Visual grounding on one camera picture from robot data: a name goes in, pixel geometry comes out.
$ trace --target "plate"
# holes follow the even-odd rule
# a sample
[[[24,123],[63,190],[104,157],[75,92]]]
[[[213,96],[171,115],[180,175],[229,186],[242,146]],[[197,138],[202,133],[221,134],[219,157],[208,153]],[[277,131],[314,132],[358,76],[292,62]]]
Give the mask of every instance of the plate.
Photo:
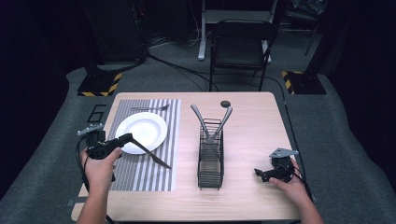
[[[167,131],[166,122],[161,116],[143,112],[125,119],[116,130],[116,137],[120,137],[125,133],[131,133],[134,139],[151,151],[163,142]],[[132,143],[126,144],[122,148],[122,151],[130,154],[146,153],[143,149]]]

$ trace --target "wire basket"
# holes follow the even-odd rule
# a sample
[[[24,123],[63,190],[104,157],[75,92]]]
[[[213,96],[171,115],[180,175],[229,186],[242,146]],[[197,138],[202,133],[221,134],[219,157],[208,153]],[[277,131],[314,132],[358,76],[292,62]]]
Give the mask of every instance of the wire basket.
[[[219,119],[204,119],[204,124],[211,136],[220,123]],[[201,126],[198,187],[200,189],[220,189],[224,176],[223,130],[219,132],[213,143],[208,143],[206,140],[206,133]]]

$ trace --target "table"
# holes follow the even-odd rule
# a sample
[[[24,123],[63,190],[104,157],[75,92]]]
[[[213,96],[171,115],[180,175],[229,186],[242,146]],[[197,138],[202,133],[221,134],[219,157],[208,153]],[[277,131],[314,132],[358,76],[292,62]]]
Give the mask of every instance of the table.
[[[217,23],[218,21],[234,19],[234,20],[253,20],[253,21],[269,21],[272,22],[277,0],[273,0],[271,11],[243,11],[243,10],[212,10],[206,9],[205,0],[202,0],[202,32],[201,32],[201,44],[198,52],[198,60],[203,61],[205,59],[206,50],[206,24]],[[262,49],[265,52],[267,49],[266,42],[262,43]]]
[[[254,168],[273,169],[269,154],[291,148],[275,97],[270,92],[123,92],[110,109],[104,130],[109,132],[121,100],[180,99],[177,179],[172,191],[118,191],[108,196],[107,214],[116,221],[227,221],[297,219],[297,209],[284,193],[263,183]],[[224,180],[217,189],[199,189],[197,164],[200,122],[222,119],[231,102],[233,113],[224,131]],[[81,188],[79,197],[88,193]],[[77,220],[83,203],[72,212]]]

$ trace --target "gray striped placemat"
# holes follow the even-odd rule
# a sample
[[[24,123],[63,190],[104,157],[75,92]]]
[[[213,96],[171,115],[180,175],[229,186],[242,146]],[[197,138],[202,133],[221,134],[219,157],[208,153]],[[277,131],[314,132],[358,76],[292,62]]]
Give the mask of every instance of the gray striped placemat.
[[[170,104],[167,110],[131,110],[131,107],[157,107]],[[167,135],[163,143],[152,150],[158,158],[172,167],[172,170],[163,168],[155,163],[148,154],[132,155],[122,152],[122,157],[116,160],[111,190],[134,191],[171,191],[176,183],[177,139],[181,100],[153,99],[153,100],[121,100],[116,116],[108,134],[113,139],[116,130],[123,120],[140,112],[151,112],[161,116],[167,125]]]

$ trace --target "yellow and black hazard tape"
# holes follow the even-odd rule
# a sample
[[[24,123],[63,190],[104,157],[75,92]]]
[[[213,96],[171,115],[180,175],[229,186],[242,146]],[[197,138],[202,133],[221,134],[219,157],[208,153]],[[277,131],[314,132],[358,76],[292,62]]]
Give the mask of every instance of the yellow and black hazard tape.
[[[118,74],[114,77],[113,83],[111,84],[108,91],[79,91],[78,96],[111,96],[119,85],[122,74]]]
[[[303,74],[303,72],[298,72],[298,71],[282,71],[282,77],[283,80],[285,81],[285,85],[286,85],[286,89],[288,89],[289,94],[294,94],[294,89],[291,85],[291,81],[289,79],[289,74],[293,73],[293,74]]]

